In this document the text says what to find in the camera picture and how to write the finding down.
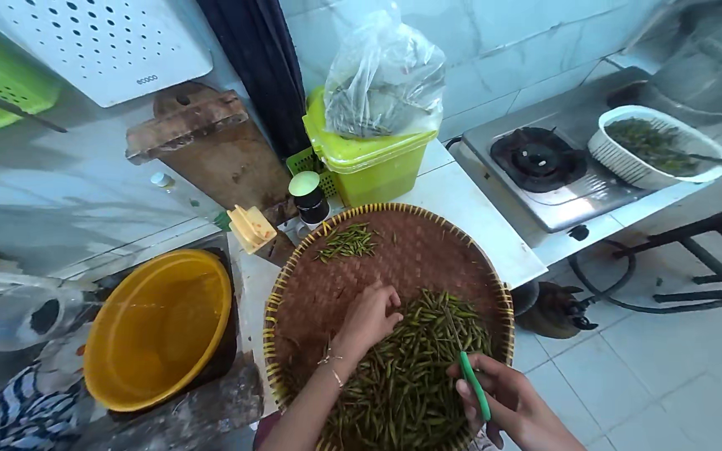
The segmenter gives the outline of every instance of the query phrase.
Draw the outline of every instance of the green scissors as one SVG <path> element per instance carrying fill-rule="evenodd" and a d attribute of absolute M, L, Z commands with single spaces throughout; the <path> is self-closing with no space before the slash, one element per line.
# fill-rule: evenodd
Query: green scissors
<path fill-rule="evenodd" d="M 475 376 L 473 366 L 469 364 L 469 358 L 467 353 L 464 352 L 464 345 L 461 344 L 459 333 L 456 330 L 456 324 L 453 323 L 453 317 L 450 315 L 450 311 L 445 307 L 445 314 L 447 315 L 447 321 L 450 323 L 450 327 L 453 329 L 453 334 L 456 335 L 456 341 L 459 343 L 459 367 L 461 368 L 461 374 L 473 387 L 476 397 L 478 398 L 478 404 L 480 405 L 480 418 L 483 421 L 489 421 L 492 419 L 492 413 L 489 412 L 489 403 L 486 401 L 486 395 L 484 394 L 484 388 L 481 387 L 480 382 Z"/>

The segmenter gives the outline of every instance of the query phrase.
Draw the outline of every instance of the striped cloth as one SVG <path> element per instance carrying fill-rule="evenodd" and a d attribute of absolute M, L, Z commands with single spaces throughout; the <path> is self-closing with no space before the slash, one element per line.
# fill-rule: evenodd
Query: striped cloth
<path fill-rule="evenodd" d="M 79 438 L 75 405 L 83 381 L 65 392 L 41 393 L 35 385 L 38 365 L 24 368 L 0 392 L 0 451 L 62 451 Z"/>

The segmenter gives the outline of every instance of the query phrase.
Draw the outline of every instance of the yellow plastic bucket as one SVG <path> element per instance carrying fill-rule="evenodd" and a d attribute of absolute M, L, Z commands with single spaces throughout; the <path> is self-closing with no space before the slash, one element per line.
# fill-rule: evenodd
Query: yellow plastic bucket
<path fill-rule="evenodd" d="M 175 394 L 216 351 L 232 286 L 207 251 L 164 253 L 116 287 L 96 316 L 84 354 L 88 391 L 131 412 Z"/>

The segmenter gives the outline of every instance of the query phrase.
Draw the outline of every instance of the dark curtain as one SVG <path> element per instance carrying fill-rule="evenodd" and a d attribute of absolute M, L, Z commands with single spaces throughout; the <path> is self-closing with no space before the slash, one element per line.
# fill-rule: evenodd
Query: dark curtain
<path fill-rule="evenodd" d="M 277 0 L 197 0 L 281 157 L 310 146 L 306 97 Z"/>

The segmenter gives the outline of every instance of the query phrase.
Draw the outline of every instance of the metal pot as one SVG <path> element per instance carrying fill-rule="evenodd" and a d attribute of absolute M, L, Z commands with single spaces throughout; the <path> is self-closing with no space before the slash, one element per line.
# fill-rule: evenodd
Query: metal pot
<path fill-rule="evenodd" d="M 722 121 L 722 6 L 698 21 L 684 46 L 641 90 L 639 100 L 690 125 Z"/>

